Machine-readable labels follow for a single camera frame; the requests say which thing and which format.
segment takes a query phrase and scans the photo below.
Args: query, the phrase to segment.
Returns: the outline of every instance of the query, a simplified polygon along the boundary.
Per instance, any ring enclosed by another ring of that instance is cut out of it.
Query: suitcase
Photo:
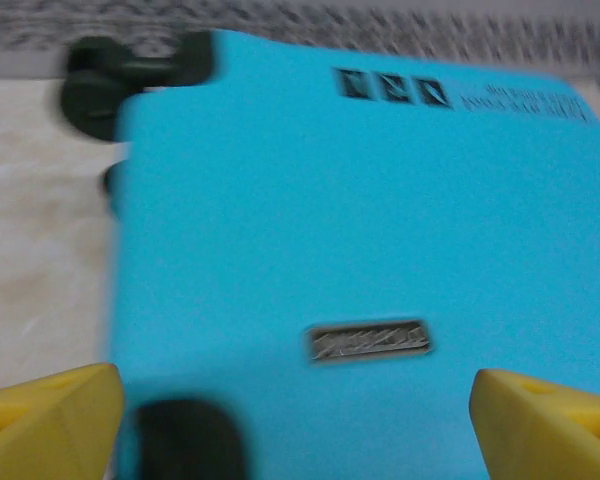
[[[119,114],[118,480],[483,480],[479,369],[600,394],[571,86],[210,35],[208,78]]]

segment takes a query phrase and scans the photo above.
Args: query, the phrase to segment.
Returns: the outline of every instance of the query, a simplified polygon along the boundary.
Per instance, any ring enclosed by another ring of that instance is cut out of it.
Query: black logo
[[[309,337],[311,359],[315,362],[425,354],[432,349],[431,338],[421,320],[318,327],[309,332]]]
[[[389,73],[376,73],[384,98],[389,102],[413,103],[404,77]]]
[[[451,103],[440,82],[431,78],[414,78],[413,81],[416,83],[422,101],[425,104],[451,108]]]
[[[366,72],[337,69],[342,94],[349,98],[371,100],[371,85]]]

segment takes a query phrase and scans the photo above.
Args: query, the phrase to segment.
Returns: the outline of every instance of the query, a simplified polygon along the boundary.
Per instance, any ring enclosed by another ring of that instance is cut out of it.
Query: marble floor
[[[593,82],[578,88],[600,116]],[[116,147],[68,131],[53,81],[0,81],[0,387],[101,358]]]

